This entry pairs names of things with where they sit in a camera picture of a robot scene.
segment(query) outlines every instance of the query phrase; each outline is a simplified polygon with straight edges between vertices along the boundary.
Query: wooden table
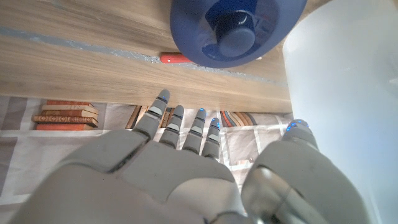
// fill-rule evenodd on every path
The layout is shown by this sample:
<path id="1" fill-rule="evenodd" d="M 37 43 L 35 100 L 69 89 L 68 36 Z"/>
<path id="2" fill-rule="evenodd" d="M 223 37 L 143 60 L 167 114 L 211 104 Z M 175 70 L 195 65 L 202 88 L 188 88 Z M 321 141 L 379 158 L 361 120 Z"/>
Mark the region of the wooden table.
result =
<path id="1" fill-rule="evenodd" d="M 302 18 L 327 1 L 309 0 Z M 148 105 L 167 88 L 170 106 L 291 112 L 283 41 L 262 60 L 224 70 L 159 63 L 160 52 L 178 52 L 170 5 L 0 1 L 0 94 Z"/>

